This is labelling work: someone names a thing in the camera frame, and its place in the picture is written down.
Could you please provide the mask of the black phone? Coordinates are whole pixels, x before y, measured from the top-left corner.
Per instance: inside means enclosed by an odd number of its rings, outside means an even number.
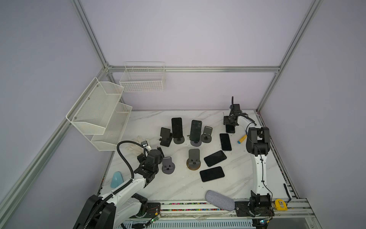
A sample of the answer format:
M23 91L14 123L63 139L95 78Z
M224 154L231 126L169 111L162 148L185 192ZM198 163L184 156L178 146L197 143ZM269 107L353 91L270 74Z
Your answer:
M228 134L234 134L235 133L235 126L226 125L226 133L228 133Z
M183 137L183 124L181 117L172 118L172 134L173 138L182 138Z
M206 156L204 158L204 161L208 167L212 167L226 159L227 156L224 154L224 152L222 150L219 150L211 155Z
M193 142L199 142L201 138L202 121L192 120L190 130L190 140Z
M232 151L230 136L227 133L220 134L220 142L223 151Z
M200 177L203 182L208 182L225 177L222 167L215 167L200 171Z

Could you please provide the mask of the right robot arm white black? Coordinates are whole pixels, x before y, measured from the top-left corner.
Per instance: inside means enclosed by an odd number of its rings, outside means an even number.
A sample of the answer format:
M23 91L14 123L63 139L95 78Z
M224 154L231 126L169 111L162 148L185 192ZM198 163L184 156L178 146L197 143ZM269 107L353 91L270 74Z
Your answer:
M229 115L224 116L224 125L243 127L246 133L246 150L251 156L254 189L246 207L246 212L252 217L257 217L271 211L273 193L267 186L266 161L270 152L269 128L255 122L243 112L239 104L231 99Z

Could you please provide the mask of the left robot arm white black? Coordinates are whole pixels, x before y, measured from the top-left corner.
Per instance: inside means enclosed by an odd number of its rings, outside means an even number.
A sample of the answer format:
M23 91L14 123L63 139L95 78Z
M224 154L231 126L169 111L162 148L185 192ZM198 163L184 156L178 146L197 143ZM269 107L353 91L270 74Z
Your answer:
M140 164L135 170L121 153L120 145L124 143L143 150L137 157ZM107 194L90 196L73 226L75 229L115 229L131 216L145 215L147 199L137 192L153 181L164 153L160 147L152 149L147 141L140 144L130 140L119 142L116 151L127 165L131 177Z

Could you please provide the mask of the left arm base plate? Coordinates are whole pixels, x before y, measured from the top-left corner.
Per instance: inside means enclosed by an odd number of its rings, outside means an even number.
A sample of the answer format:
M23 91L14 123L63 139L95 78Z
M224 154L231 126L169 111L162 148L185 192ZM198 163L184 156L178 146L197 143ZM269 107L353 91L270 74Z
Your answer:
M161 209L161 203L159 202L147 202L142 203L140 211L135 215L137 218L153 218L156 213L159 213Z

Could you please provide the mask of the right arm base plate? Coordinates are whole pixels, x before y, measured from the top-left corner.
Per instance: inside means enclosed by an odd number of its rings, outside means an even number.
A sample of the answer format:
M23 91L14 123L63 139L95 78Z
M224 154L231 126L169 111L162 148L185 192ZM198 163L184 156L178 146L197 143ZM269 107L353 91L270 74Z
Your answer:
M274 211L269 202L251 203L250 201L235 202L238 217L272 217Z

